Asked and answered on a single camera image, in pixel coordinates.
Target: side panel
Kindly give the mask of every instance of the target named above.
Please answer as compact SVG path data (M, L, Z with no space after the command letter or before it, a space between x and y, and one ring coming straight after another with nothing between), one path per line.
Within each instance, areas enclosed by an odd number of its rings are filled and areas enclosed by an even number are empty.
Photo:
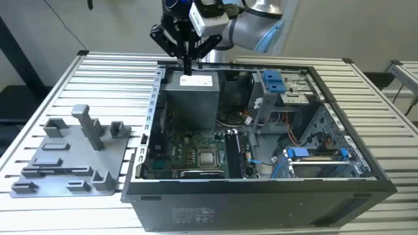
M297 229L347 223L380 193L305 192L129 195L146 232Z

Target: black cable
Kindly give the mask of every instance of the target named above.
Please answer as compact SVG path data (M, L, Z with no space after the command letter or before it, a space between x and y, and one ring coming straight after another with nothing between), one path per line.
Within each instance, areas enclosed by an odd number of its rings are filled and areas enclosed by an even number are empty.
M70 33L70 35L74 37L74 39L78 41L78 43L81 44L81 47L84 48L84 50L86 50L86 47L84 46L84 44L81 43L80 39L77 38L77 36L73 34L73 32L70 31L70 29L66 27L62 19L59 18L57 12L54 11L54 9L51 8L51 6L49 5L49 3L46 2L46 0L42 0L43 3L47 5L49 9L51 10L53 14L57 16L61 24L64 25L64 28L66 29L66 31Z
M409 112L411 112L411 110L412 110L412 104L409 105L409 107L407 108L407 110L405 110L405 113L404 113L404 116L407 116L407 114L409 114Z
M399 93L400 93L400 91L401 91L401 88L403 88L403 84L401 84L401 86L400 86L400 88L399 88L399 90L397 90L396 95L393 96L392 103L396 101L396 98L397 98L397 95L399 95Z
M264 163L264 162L260 162L262 165L273 165L273 164L268 164L268 163Z

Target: label sticker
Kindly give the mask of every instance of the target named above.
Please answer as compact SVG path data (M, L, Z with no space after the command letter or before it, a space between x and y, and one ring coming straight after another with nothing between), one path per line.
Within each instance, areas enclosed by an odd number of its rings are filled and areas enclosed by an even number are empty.
M180 86L210 87L212 78L204 75L182 75L180 77Z

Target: gray plastic peg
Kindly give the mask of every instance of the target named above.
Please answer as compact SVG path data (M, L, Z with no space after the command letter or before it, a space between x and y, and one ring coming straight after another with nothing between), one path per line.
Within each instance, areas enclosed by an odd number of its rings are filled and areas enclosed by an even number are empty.
M97 128L89 118L89 106L85 104L76 104L72 108L70 115L80 122L82 133L89 140L89 144L93 150L101 150L104 148L102 142L100 140L101 127Z

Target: cable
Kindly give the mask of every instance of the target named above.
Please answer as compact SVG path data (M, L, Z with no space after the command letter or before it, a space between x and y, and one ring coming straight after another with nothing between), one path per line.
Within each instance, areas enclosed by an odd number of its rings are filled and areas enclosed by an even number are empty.
M57 12L54 11L54 9L51 8L51 6L49 5L49 3L46 2L46 0L42 0L43 3L47 5L49 9L51 10L53 14L57 16L61 24L64 25L64 28L66 29L66 31L70 33L70 35L74 37L74 39L78 41L78 43L81 44L81 47L84 48L84 50L86 50L86 47L84 46L84 44L81 43L80 39L77 38L77 36L73 34L73 32L70 31L70 29L66 27L62 19L59 18Z
M409 114L409 112L411 112L411 110L412 110L412 104L409 104L409 107L407 108L407 110L405 110L405 113L404 113L404 116L407 116L407 114Z
M273 172L272 172L272 174L271 174L271 178L275 178L275 176L276 176L276 174L277 174L277 172L279 172L280 167L281 167L280 164L277 164L277 165L275 166Z
M401 91L401 88L403 88L403 84L401 84L401 86L400 86L400 88L399 88L399 90L397 90L396 95L393 96L392 103L396 101L396 98L397 98L397 95L399 95L399 93L400 93L400 91Z
M224 124L224 123L222 123L221 121L218 121L217 119L216 119L216 122L217 122L220 125L225 126L225 127L230 127L230 128L242 127L242 126L234 126L234 125Z
M248 160L248 162L250 162L250 163L260 163L260 164L262 164L262 165L273 165L273 164L264 163L264 162L261 162L261 161L258 161L258 160L254 160L254 159L246 159L246 160Z
M288 123L288 117L287 117L287 113L284 113L284 119L285 119L285 124L287 124L287 135L288 135L288 139L291 140L291 142L293 143L293 145L296 147L300 147L297 141L296 141L296 137L293 135L292 129L289 127L289 123Z

